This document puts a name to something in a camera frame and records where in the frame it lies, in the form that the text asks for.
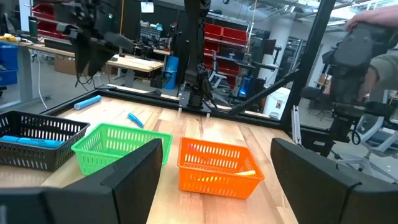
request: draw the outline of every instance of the person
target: person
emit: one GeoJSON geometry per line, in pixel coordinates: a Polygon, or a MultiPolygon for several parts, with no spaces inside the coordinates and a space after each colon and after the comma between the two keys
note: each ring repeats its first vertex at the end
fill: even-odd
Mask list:
{"type": "MultiPolygon", "coordinates": [[[[347,22],[346,31],[350,31],[359,22],[397,28],[398,34],[398,5],[360,13],[347,22]]],[[[362,96],[373,89],[398,90],[398,52],[389,52],[372,59],[358,100],[361,101],[362,96]]]]}

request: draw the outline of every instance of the green basket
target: green basket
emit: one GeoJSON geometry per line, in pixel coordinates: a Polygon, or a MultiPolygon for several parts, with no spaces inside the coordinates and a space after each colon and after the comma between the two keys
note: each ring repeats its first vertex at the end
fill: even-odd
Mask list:
{"type": "Polygon", "coordinates": [[[72,150],[76,152],[81,173],[90,175],[156,138],[163,143],[164,165],[169,159],[173,139],[171,134],[114,124],[99,124],[76,142],[72,150]]]}

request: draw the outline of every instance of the white chair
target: white chair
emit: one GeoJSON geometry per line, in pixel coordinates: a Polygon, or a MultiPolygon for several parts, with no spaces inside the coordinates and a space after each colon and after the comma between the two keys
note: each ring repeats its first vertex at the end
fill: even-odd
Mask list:
{"type": "Polygon", "coordinates": [[[211,87],[213,87],[213,92],[211,94],[213,95],[213,98],[220,100],[227,105],[228,102],[221,95],[226,94],[223,88],[229,89],[229,84],[226,81],[226,76],[218,74],[218,64],[216,59],[216,52],[213,50],[213,69],[209,77],[209,82],[211,87]]]}
{"type": "MultiPolygon", "coordinates": [[[[371,101],[387,102],[387,92],[372,92],[371,101]]],[[[398,153],[398,131],[383,128],[384,118],[373,115],[364,115],[359,121],[357,132],[361,137],[361,144],[368,149],[368,153],[364,157],[352,156],[349,154],[339,154],[342,160],[337,162],[340,164],[357,164],[359,165],[359,171],[363,171],[371,176],[374,176],[374,171],[382,174],[385,177],[390,178],[394,182],[398,180],[384,171],[373,162],[370,161],[370,155],[374,154],[379,157],[394,157],[398,153]]]]}

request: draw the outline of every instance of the blue marker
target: blue marker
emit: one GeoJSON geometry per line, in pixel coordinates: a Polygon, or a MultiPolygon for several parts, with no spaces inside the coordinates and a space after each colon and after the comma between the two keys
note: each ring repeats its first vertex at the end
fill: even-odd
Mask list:
{"type": "Polygon", "coordinates": [[[102,97],[99,96],[99,95],[96,96],[96,97],[92,97],[92,98],[90,98],[88,100],[85,100],[83,102],[75,104],[75,109],[76,110],[81,110],[81,109],[83,109],[83,108],[85,108],[85,107],[87,107],[89,105],[92,105],[93,103],[100,102],[101,99],[102,99],[102,97]]]}
{"type": "Polygon", "coordinates": [[[63,141],[55,141],[48,139],[36,139],[36,138],[20,138],[15,136],[3,136],[0,138],[2,141],[14,142],[21,144],[28,144],[31,146],[47,147],[50,149],[56,149],[63,144],[63,141]]]}
{"type": "Polygon", "coordinates": [[[140,128],[144,128],[144,124],[132,113],[129,113],[129,115],[127,115],[127,118],[136,123],[140,128]]]}

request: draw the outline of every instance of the wooden workbench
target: wooden workbench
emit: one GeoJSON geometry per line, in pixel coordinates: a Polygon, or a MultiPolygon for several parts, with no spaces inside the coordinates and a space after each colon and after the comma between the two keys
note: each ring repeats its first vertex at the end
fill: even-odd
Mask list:
{"type": "MultiPolygon", "coordinates": [[[[63,55],[66,57],[75,57],[74,53],[46,47],[46,46],[44,46],[44,44],[31,45],[30,43],[25,43],[25,42],[10,42],[10,41],[3,41],[3,42],[8,43],[8,44],[18,45],[20,47],[27,47],[29,49],[38,50],[41,52],[63,55]]],[[[151,72],[153,70],[157,70],[164,66],[164,64],[162,62],[154,62],[154,64],[151,66],[132,62],[131,60],[134,58],[137,58],[137,57],[134,57],[131,55],[126,55],[125,57],[119,57],[119,55],[116,54],[115,57],[118,59],[117,61],[113,62],[113,61],[109,60],[107,62],[107,64],[110,66],[118,67],[118,68],[128,68],[128,69],[137,70],[137,71],[141,71],[141,72],[151,72]]]]}
{"type": "MultiPolygon", "coordinates": [[[[128,113],[134,113],[145,124],[145,129],[174,137],[147,223],[297,224],[277,180],[270,155],[272,138],[291,141],[283,131],[114,98],[103,98],[100,103],[81,111],[66,111],[60,117],[91,123],[88,133],[98,123],[137,127],[127,119],[128,113]],[[182,192],[178,189],[177,157],[180,138],[184,136],[249,147],[265,180],[247,200],[182,192]]],[[[0,187],[64,187],[80,178],[83,176],[76,156],[54,173],[0,166],[0,187]]]]}

